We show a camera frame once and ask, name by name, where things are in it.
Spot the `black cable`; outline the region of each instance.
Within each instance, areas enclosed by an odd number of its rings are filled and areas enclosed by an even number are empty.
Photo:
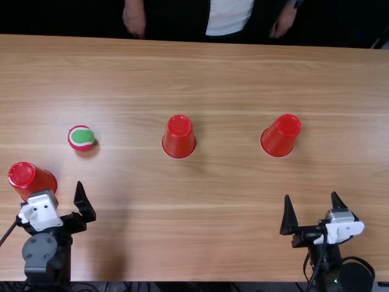
[[[8,287],[8,290],[9,290],[9,291],[14,292],[13,287],[11,287],[11,285],[10,285],[8,282],[4,282],[4,284]]]
[[[11,234],[12,230],[16,227],[16,224],[17,224],[17,222],[15,220],[15,222],[12,223],[11,227],[7,230],[7,232],[0,239],[0,246],[2,246],[2,244],[5,242],[7,237]]]
[[[93,288],[96,292],[99,292],[99,290],[91,284],[84,283],[84,282],[72,282],[71,286],[74,286],[75,284],[89,286],[89,287]]]
[[[132,292],[132,287],[133,287],[133,283],[132,282],[130,282],[129,283],[129,286],[127,286],[127,284],[126,284],[126,282],[123,282],[123,284],[124,284],[124,286],[126,287],[126,289],[125,290],[123,290],[122,292]]]
[[[305,292],[309,292],[309,290],[311,289],[312,285],[314,284],[314,281],[316,279],[318,271],[320,270],[320,265],[322,264],[326,248],[327,248],[327,232],[324,233],[322,251],[321,251],[321,253],[320,253],[319,257],[318,257],[318,261],[316,263],[316,266],[314,267],[315,268],[314,273],[312,274],[311,279],[308,282],[308,286],[306,287]]]
[[[305,276],[305,279],[306,279],[307,282],[309,282],[309,279],[306,276],[306,265],[308,264],[308,260],[309,260],[309,253],[306,254],[306,257],[305,257],[305,260],[304,260],[304,264],[303,264],[303,272],[304,272],[304,276]]]
[[[296,284],[296,286],[297,286],[297,288],[300,290],[300,292],[304,292],[304,290],[302,289],[302,287],[300,286],[299,283],[294,282],[294,284]]]
[[[232,284],[232,287],[233,287],[237,292],[242,292],[242,291],[238,288],[238,286],[236,286],[236,284],[235,284],[234,282],[231,282],[231,284]]]
[[[27,281],[24,281],[22,287],[20,288],[20,292],[24,292],[24,290],[26,289],[27,285],[28,285]]]

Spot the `person's hand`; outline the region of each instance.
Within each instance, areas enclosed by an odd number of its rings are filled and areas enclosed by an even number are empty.
[[[270,31],[269,37],[279,38],[282,37],[293,25],[293,21],[296,17],[297,9],[289,1],[285,4],[278,19],[273,25]]]
[[[145,39],[146,14],[143,0],[126,0],[123,9],[123,22],[134,38]]]

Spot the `red cup on its side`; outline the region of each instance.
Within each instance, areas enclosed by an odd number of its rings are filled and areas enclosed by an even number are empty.
[[[182,114],[171,117],[162,137],[162,148],[173,158],[185,158],[196,148],[196,139],[190,119]]]
[[[32,193],[50,189],[57,191],[57,180],[47,170],[40,169],[29,162],[18,162],[8,172],[8,180],[11,186],[27,202]]]
[[[300,131],[300,120],[293,114],[284,114],[263,131],[262,149],[273,157],[284,157],[293,150],[294,141]]]

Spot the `wood grain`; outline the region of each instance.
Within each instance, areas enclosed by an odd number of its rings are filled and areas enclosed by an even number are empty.
[[[82,181],[97,212],[74,235],[72,280],[303,280],[305,249],[279,235],[289,194],[314,224],[336,190],[366,224],[342,246],[389,279],[389,53],[379,50],[0,36],[0,234],[18,212],[10,166],[58,179],[60,215]],[[197,147],[174,160],[170,116]],[[303,129],[292,154],[266,155],[280,114]],[[89,125],[98,146],[67,144]],[[0,248],[0,280],[23,280],[17,229]]]

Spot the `tennis ball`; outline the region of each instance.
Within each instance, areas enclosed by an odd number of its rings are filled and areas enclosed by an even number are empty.
[[[78,125],[70,129],[67,141],[73,149],[87,151],[95,142],[95,135],[87,126]]]

